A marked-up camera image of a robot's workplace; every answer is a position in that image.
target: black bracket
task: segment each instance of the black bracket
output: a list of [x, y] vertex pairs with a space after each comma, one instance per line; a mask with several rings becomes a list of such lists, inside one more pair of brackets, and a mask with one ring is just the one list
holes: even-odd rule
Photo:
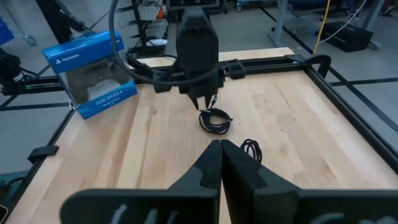
[[246, 76], [246, 70], [238, 59], [225, 61], [224, 65], [226, 72], [229, 73], [229, 76], [233, 80], [244, 78]]
[[286, 58], [289, 58], [295, 62], [300, 62], [302, 65], [317, 65], [319, 64], [318, 73], [326, 78], [326, 75], [329, 71], [331, 64], [331, 57], [327, 55], [316, 55], [310, 58], [304, 58], [302, 55], [286, 55]]
[[54, 156], [59, 147], [58, 146], [43, 146], [33, 149], [27, 160], [34, 164], [36, 161], [45, 159], [47, 156]]

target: gray floor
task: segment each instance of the gray floor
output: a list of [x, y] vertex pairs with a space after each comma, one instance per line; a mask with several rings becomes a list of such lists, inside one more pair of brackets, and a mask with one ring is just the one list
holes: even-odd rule
[[[41, 15], [35, 1], [5, 0], [12, 13], [18, 20], [25, 33], [33, 35], [37, 40], [36, 46], [28, 46], [15, 25], [10, 20], [0, 0], [0, 16], [9, 23], [17, 38], [2, 48], [19, 56], [22, 66], [35, 72], [43, 69], [47, 63], [41, 54], [44, 47], [55, 45], [57, 41], [51, 33], [47, 23]], [[109, 0], [64, 0], [69, 10], [88, 26], [94, 24], [108, 11]], [[275, 15], [275, 9], [269, 9]], [[318, 16], [310, 17], [318, 23]], [[107, 17], [99, 22], [95, 31], [108, 28]], [[264, 49], [274, 47], [268, 38], [273, 21], [259, 9], [244, 9], [237, 13], [234, 9], [228, 14], [211, 17], [212, 23], [220, 40], [220, 52], [234, 50]], [[332, 66], [347, 80], [363, 80], [370, 78], [398, 77], [398, 21], [394, 18], [379, 18], [376, 24], [375, 40], [383, 47], [379, 51], [370, 49], [362, 52], [344, 53], [328, 44], [321, 45], [318, 53], [332, 56]], [[175, 24], [169, 26], [169, 44], [167, 54], [175, 54]], [[306, 29], [299, 30], [298, 36], [312, 46], [315, 36]], [[282, 42], [298, 54], [309, 54], [287, 34], [283, 34]], [[44, 75], [53, 75], [47, 70]], [[327, 80], [335, 82], [333, 75]], [[398, 122], [398, 105], [395, 100], [398, 83], [383, 83], [359, 85], [356, 88], [377, 105], [392, 120]], [[362, 101], [360, 101], [346, 87], [336, 87], [337, 91], [355, 108], [373, 127], [380, 132], [396, 149], [398, 149], [398, 134], [383, 123]], [[8, 99], [0, 96], [0, 104]], [[63, 92], [40, 93], [18, 96], [9, 106], [30, 105], [36, 103], [66, 102], [67, 96]], [[26, 170], [30, 167], [27, 156], [35, 147], [43, 146], [50, 139], [53, 132], [66, 115], [68, 108], [51, 108], [37, 110], [20, 110], [0, 112], [0, 174]]]

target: playstation box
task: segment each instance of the playstation box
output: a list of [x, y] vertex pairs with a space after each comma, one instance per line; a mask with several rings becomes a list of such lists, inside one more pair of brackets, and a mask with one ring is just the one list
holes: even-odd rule
[[[123, 56], [117, 32], [116, 44]], [[115, 61], [109, 31], [43, 49], [43, 54], [84, 119], [137, 93], [132, 78]]]

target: wooden table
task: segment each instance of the wooden table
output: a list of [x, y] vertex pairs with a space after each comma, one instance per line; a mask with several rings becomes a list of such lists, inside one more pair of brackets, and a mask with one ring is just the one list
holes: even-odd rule
[[[220, 60], [278, 57], [288, 48], [220, 53]], [[144, 60], [170, 65], [170, 58]], [[217, 108], [234, 119], [224, 136], [204, 132], [198, 111], [173, 88], [139, 94], [84, 121], [75, 113], [7, 224], [59, 223], [71, 194], [88, 188], [166, 189], [212, 139], [259, 142], [263, 164], [303, 188], [394, 189], [398, 176], [303, 72], [227, 81]], [[229, 223], [224, 196], [220, 223]]]

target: blue box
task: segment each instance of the blue box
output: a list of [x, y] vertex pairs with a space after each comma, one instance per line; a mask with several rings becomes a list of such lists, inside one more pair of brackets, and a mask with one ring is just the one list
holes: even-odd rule
[[[123, 54], [122, 38], [115, 36]], [[43, 49], [43, 54], [84, 119], [137, 94], [134, 81], [114, 59], [109, 31]]]
[[5, 22], [2, 21], [0, 17], [0, 45], [3, 45], [14, 38], [10, 29]]

